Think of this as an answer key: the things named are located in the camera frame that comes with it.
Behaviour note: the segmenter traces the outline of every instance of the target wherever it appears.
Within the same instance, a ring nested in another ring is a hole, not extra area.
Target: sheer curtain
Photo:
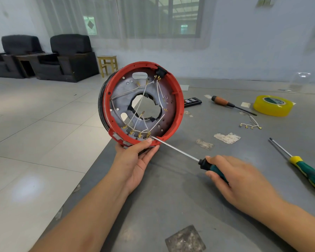
[[[80,33],[94,48],[205,49],[216,0],[37,0],[50,36]]]

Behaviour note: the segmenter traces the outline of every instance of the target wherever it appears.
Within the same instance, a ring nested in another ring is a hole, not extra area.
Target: red circular housing
[[[147,74],[145,79],[134,79],[135,72]],[[160,107],[158,117],[144,118],[138,107],[132,107],[134,97],[143,95]],[[101,121],[109,135],[123,146],[131,146],[150,135],[168,140],[179,127],[184,98],[176,78],[164,68],[152,62],[131,63],[114,72],[103,85],[98,101]],[[127,119],[121,118],[125,112]],[[160,142],[153,140],[152,146]]]

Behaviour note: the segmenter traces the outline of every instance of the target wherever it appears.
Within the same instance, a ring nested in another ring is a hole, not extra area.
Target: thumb
[[[152,138],[148,138],[147,140],[143,140],[139,142],[138,144],[135,144],[131,146],[129,149],[131,149],[132,152],[140,153],[144,149],[148,148],[152,144]]]
[[[232,198],[232,191],[229,185],[224,180],[222,180],[222,178],[219,177],[217,173],[213,171],[207,171],[205,175],[208,176],[215,183],[216,187],[222,193],[225,199],[230,201],[230,199]]]

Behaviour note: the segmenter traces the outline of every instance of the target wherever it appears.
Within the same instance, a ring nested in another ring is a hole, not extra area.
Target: packing tape roll
[[[292,107],[291,101],[272,95],[259,95],[253,104],[253,108],[260,113],[276,117],[287,116]]]

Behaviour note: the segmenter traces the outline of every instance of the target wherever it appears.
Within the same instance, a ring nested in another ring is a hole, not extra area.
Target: screwdriver
[[[252,112],[250,112],[248,110],[244,110],[242,108],[237,107],[236,105],[232,104],[231,102],[228,102],[227,100],[225,100],[225,99],[223,99],[223,98],[221,98],[219,96],[215,96],[214,95],[213,97],[211,97],[211,100],[214,101],[216,104],[219,104],[219,105],[222,105],[222,106],[229,106],[229,107],[232,107],[232,108],[237,108],[237,109],[240,109],[240,110],[242,110],[244,112],[247,112],[247,113],[250,113],[252,115],[258,116],[255,113],[252,113]]]
[[[289,161],[294,164],[299,171],[306,176],[308,181],[312,184],[313,187],[315,187],[315,169],[312,168],[310,165],[307,165],[301,157],[299,156],[292,156],[289,154],[283,147],[281,147],[275,140],[272,138],[269,138],[275,145],[277,145],[279,148],[281,148],[287,155],[290,156]]]
[[[167,145],[168,147],[171,147],[171,148],[175,149],[176,151],[184,154],[185,156],[190,157],[191,159],[195,160],[201,166],[201,169],[206,170],[206,171],[213,171],[213,172],[217,173],[226,183],[229,183],[229,182],[227,182],[224,174],[217,168],[217,166],[208,163],[208,161],[205,158],[204,159],[197,159],[197,158],[187,154],[186,152],[183,152],[182,150],[179,150],[178,148],[175,148],[172,145],[164,142],[163,140],[160,140],[160,139],[158,139],[158,138],[156,138],[154,136],[150,136],[150,137],[155,139],[155,140],[157,140],[157,141],[159,141],[159,142],[161,142],[161,143],[163,143],[163,144],[165,144],[165,145]]]

